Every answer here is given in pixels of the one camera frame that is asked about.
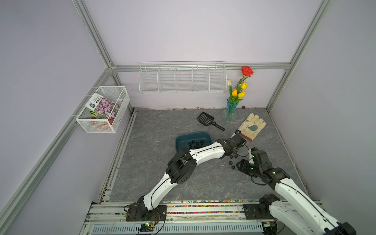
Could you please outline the teal plastic storage box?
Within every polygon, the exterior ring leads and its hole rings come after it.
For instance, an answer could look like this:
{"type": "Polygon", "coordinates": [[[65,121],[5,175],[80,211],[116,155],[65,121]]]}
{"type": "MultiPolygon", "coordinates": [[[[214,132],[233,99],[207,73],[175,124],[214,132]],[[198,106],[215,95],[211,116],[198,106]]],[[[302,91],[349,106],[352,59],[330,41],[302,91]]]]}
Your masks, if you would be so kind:
{"type": "Polygon", "coordinates": [[[176,151],[181,148],[199,149],[212,144],[210,135],[207,132],[194,132],[178,136],[175,140],[176,151]]]}

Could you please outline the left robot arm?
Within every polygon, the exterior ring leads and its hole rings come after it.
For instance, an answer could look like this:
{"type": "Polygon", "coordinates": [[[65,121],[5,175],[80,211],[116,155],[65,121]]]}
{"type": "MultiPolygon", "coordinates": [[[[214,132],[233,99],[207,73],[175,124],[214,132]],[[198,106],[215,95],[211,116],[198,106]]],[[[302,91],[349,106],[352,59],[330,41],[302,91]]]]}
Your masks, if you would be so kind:
{"type": "Polygon", "coordinates": [[[176,186],[185,183],[195,168],[209,160],[235,157],[247,141],[239,134],[229,139],[219,139],[209,146],[199,149],[180,149],[168,162],[159,183],[135,204],[124,207],[126,221],[165,221],[167,206],[160,205],[161,200],[176,186]]]}

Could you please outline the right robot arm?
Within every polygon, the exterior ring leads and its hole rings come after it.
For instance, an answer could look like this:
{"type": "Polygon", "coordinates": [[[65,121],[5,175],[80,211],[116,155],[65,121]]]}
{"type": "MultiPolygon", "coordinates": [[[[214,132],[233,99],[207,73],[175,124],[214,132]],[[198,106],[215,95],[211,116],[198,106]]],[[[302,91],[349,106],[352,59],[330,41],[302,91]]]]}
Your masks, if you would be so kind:
{"type": "Polygon", "coordinates": [[[243,159],[236,164],[238,171],[260,178],[276,194],[266,194],[258,205],[245,204],[247,219],[274,218],[297,235],[355,235],[349,223],[339,222],[310,199],[281,168],[273,167],[265,151],[252,148],[253,162],[243,159]]]}

